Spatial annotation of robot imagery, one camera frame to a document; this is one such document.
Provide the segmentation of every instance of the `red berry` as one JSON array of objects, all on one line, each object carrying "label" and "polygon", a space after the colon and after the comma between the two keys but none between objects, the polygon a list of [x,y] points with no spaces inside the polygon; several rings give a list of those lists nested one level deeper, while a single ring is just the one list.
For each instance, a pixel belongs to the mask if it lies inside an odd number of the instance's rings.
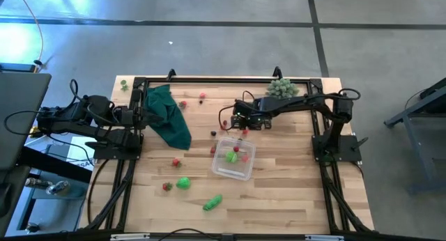
[{"label": "red berry", "polygon": [[178,160],[176,158],[172,161],[172,165],[173,166],[177,166],[178,167],[179,164],[180,164],[180,160]]},{"label": "red berry", "polygon": [[248,159],[249,159],[248,155],[243,155],[242,156],[242,161],[243,162],[248,162]]},{"label": "red berry", "polygon": [[172,189],[172,184],[170,182],[165,182],[162,184],[162,189],[168,192]]}]

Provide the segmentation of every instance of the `clear plastic container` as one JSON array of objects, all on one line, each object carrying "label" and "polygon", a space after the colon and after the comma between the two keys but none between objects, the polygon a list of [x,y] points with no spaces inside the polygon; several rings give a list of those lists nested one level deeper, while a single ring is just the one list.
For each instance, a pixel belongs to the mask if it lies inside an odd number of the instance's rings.
[{"label": "clear plastic container", "polygon": [[[228,153],[234,153],[234,147],[238,147],[235,152],[237,158]],[[248,141],[234,138],[222,137],[217,144],[214,154],[212,171],[215,174],[235,178],[239,180],[249,180],[254,164],[256,146]]]}]

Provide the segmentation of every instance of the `butcher block tabletop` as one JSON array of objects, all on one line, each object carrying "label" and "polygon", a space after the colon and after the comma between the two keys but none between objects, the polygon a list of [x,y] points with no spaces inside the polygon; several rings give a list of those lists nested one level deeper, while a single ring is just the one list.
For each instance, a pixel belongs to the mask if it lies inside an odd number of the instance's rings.
[{"label": "butcher block tabletop", "polygon": [[[111,100],[116,105],[128,104],[131,90],[122,91],[121,81],[126,80],[132,87],[134,78],[116,77],[111,94]],[[237,84],[170,83],[174,100],[187,102],[186,108],[181,111],[192,135],[192,144],[189,150],[171,148],[149,126],[142,131],[144,146],[134,171],[125,232],[168,233],[179,228],[195,228],[205,233],[330,232],[321,172],[313,157],[313,127],[309,111],[280,114],[273,118],[270,130],[250,130],[246,136],[242,136],[241,130],[226,132],[220,129],[219,110],[233,105],[234,99],[241,99],[243,91],[251,92],[256,98],[265,96],[268,84],[243,81],[248,78],[252,77],[240,77]],[[338,78],[322,78],[322,82],[324,93],[341,89]],[[163,84],[166,83],[151,83],[150,87]],[[298,85],[298,88],[298,95],[308,92],[304,85]],[[199,103],[201,93],[206,94],[202,104]],[[327,100],[327,104],[331,106],[331,100]],[[230,122],[231,113],[232,109],[223,111],[222,121]],[[213,137],[211,131],[216,131],[217,135]],[[350,125],[345,125],[342,134],[351,134]],[[243,137],[243,141],[256,146],[252,175],[248,181],[212,172],[213,154],[210,149],[220,137]],[[174,158],[183,164],[180,168],[172,166]],[[96,164],[93,176],[100,164]],[[91,197],[92,218],[102,210],[111,195],[116,165],[117,161],[110,160],[98,176]],[[373,228],[359,169],[348,162],[340,162],[338,166],[344,198],[362,222]],[[175,187],[181,177],[190,179],[191,187],[188,190]],[[162,189],[165,182],[174,184],[170,192]],[[203,205],[218,194],[222,195],[222,202],[211,211],[203,210]],[[121,212],[121,202],[122,196],[116,206],[114,224]],[[333,203],[333,208],[340,227],[336,203]],[[84,207],[79,227],[86,225]]]}]

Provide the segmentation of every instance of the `gray floor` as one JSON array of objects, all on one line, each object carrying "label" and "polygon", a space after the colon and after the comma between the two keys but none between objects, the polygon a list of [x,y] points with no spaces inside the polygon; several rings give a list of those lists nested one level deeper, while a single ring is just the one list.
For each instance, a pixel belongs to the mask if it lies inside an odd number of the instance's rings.
[{"label": "gray floor", "polygon": [[[320,22],[444,24],[446,0],[315,0]],[[310,22],[307,0],[28,0],[40,18]],[[21,0],[5,0],[0,17],[29,17]],[[80,93],[110,95],[116,75],[271,75],[320,77],[313,29],[191,26],[42,25],[43,72],[53,75],[44,104]],[[383,121],[415,92],[445,77],[446,31],[322,29],[331,77],[362,93],[353,128],[362,147],[376,230],[446,238],[446,196],[410,196],[420,168],[402,125]],[[40,49],[33,24],[0,24],[0,62],[29,63]]]}]

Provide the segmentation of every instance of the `green cloth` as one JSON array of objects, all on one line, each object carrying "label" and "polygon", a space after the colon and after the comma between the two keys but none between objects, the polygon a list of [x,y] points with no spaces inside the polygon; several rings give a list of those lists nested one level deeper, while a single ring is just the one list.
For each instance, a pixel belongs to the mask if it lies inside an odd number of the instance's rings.
[{"label": "green cloth", "polygon": [[184,121],[180,109],[170,95],[170,85],[147,88],[147,98],[144,109],[164,120],[149,122],[149,126],[155,130],[169,146],[181,150],[189,150],[192,137]]}]

